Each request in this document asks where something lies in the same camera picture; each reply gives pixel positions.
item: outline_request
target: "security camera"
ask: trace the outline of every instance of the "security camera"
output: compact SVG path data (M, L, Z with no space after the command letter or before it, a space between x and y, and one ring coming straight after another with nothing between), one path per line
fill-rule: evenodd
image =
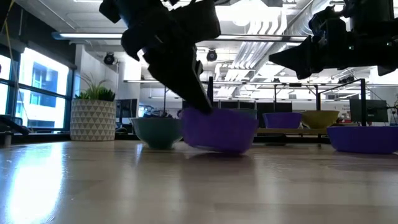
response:
M214 62L215 60L217 60L216 50L210 49L209 52L207 53L207 61Z
M114 65L116 63L116 59L114 58L113 52L106 53L106 56L104 58L104 63L105 65Z

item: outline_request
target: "yellow bowl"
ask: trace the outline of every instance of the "yellow bowl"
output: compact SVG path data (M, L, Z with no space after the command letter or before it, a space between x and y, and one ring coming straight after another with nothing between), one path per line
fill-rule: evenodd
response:
M311 129L323 129L336 123L339 111L306 111L302 123Z

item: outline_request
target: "computer monitor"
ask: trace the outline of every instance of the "computer monitor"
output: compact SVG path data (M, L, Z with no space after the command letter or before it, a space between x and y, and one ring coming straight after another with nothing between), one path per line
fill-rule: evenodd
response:
M361 100L349 100L352 122L362 122ZM388 122L387 102L385 100L366 100L367 122Z

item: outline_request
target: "potted plant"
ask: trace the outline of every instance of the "potted plant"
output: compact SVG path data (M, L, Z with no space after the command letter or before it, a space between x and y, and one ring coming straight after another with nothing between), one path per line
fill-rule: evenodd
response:
M95 83L93 76L81 77L88 89L72 100L70 138L73 141L113 141L115 137L115 93L103 86L108 80Z

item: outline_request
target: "geometric patterned planter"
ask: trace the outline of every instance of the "geometric patterned planter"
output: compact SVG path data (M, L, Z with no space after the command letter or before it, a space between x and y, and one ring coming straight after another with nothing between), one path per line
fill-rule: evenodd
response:
M103 100L72 100L70 138L73 141L113 141L116 104Z

